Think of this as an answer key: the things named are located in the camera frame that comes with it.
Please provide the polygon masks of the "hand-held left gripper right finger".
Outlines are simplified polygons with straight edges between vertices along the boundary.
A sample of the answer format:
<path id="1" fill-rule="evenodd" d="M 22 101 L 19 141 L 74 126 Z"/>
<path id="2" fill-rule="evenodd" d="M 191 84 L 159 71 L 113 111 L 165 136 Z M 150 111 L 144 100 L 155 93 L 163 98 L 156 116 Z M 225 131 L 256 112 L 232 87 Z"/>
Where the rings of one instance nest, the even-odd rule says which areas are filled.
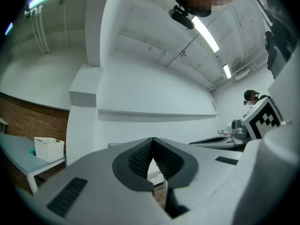
<path id="1" fill-rule="evenodd" d="M 212 195 L 237 165 L 242 153 L 154 138 L 154 161 L 164 178 L 165 211 L 177 217 Z"/>

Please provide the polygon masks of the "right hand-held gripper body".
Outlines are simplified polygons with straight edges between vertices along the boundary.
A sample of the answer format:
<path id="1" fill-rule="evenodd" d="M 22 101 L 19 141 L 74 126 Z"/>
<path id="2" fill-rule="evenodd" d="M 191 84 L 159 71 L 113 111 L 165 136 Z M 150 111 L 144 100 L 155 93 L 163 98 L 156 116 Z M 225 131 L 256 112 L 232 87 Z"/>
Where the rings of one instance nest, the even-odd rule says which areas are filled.
<path id="1" fill-rule="evenodd" d="M 278 127 L 282 117 L 270 97 L 253 105 L 240 120 L 232 121 L 232 138 L 235 140 L 261 139 L 271 129 Z"/>

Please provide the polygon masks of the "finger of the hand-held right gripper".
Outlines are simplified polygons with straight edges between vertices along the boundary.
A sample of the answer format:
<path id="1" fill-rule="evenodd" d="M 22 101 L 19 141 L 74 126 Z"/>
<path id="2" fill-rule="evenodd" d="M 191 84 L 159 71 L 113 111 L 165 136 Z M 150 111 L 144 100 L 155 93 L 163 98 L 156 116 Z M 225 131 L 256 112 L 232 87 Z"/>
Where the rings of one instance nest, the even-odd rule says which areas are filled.
<path id="1" fill-rule="evenodd" d="M 195 142 L 190 142 L 189 144 L 213 144 L 213 143 L 231 143 L 232 138 L 230 136 L 218 135 L 211 138 L 202 139 Z"/>
<path id="2" fill-rule="evenodd" d="M 193 146 L 209 148 L 209 149 L 233 149 L 233 142 L 213 142 L 213 143 L 191 143 Z"/>

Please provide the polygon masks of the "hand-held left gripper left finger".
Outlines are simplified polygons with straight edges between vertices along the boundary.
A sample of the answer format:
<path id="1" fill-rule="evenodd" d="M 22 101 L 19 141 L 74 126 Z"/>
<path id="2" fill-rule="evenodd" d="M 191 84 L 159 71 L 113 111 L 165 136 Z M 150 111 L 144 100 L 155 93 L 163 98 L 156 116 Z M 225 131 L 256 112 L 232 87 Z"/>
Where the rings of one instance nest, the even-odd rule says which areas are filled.
<path id="1" fill-rule="evenodd" d="M 61 219 L 168 219 L 147 179 L 152 139 L 90 153 L 50 178 L 35 194 Z"/>

